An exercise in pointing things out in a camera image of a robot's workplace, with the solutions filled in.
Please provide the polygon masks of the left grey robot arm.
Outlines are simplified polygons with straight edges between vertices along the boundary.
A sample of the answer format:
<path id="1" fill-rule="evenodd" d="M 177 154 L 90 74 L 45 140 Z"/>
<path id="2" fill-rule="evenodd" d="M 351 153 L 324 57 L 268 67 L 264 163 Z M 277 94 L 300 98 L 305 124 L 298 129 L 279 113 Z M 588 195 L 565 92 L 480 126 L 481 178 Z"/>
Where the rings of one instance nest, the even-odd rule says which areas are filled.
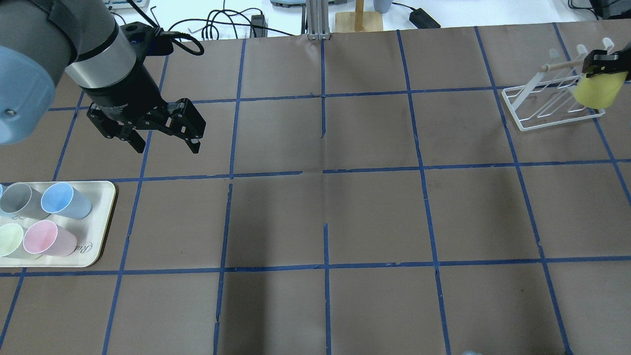
<path id="1" fill-rule="evenodd" d="M 187 98 L 165 101 L 144 66 L 148 56 L 167 56 L 174 46 L 203 55 L 190 34 L 166 31 L 149 17 L 120 26 L 99 0 L 3 0 L 0 9 L 2 145 L 34 132 L 67 74 L 92 99 L 86 116 L 104 138 L 143 153 L 139 131 L 160 131 L 198 153 L 207 125 L 202 115 Z"/>

